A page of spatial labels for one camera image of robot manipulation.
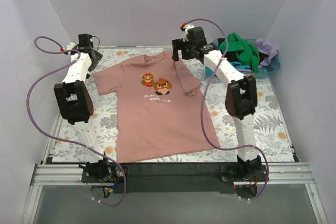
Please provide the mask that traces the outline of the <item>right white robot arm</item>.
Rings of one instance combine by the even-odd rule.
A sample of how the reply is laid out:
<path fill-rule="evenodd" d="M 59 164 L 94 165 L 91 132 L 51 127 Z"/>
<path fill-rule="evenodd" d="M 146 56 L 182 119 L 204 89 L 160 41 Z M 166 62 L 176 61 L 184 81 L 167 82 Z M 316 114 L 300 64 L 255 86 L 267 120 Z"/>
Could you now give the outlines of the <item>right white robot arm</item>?
<path fill-rule="evenodd" d="M 197 59 L 211 69 L 226 87 L 225 108 L 235 123 L 238 145 L 237 163 L 233 176 L 248 179 L 261 169 L 261 157 L 256 147 L 254 134 L 254 114 L 257 106 L 256 79 L 239 72 L 226 59 L 225 51 L 208 43 L 202 27 L 183 23 L 180 27 L 184 35 L 172 41 L 173 60 Z"/>

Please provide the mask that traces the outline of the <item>pink printed t shirt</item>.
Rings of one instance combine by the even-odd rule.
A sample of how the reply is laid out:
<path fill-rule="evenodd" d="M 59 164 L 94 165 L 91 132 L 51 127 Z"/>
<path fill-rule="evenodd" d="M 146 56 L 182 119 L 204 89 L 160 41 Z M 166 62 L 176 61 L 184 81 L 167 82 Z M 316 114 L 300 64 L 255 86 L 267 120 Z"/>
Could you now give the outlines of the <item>pink printed t shirt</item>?
<path fill-rule="evenodd" d="M 170 52 L 140 55 L 93 75 L 117 95 L 119 163 L 199 152 L 219 145 L 201 82 Z"/>

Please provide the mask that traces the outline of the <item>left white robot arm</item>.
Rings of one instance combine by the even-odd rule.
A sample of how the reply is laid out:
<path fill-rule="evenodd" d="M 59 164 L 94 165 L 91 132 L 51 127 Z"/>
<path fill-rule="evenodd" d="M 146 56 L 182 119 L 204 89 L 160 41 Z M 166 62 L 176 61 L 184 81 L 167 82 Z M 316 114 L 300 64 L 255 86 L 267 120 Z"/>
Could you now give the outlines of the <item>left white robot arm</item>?
<path fill-rule="evenodd" d="M 54 93 L 60 114 L 76 131 L 79 143 L 102 154 L 103 150 L 91 121 L 94 113 L 93 101 L 86 87 L 86 80 L 103 57 L 94 49 L 94 38 L 90 34 L 80 34 L 77 44 L 70 42 L 67 45 L 65 51 L 70 51 L 73 64 L 63 81 L 54 85 Z"/>

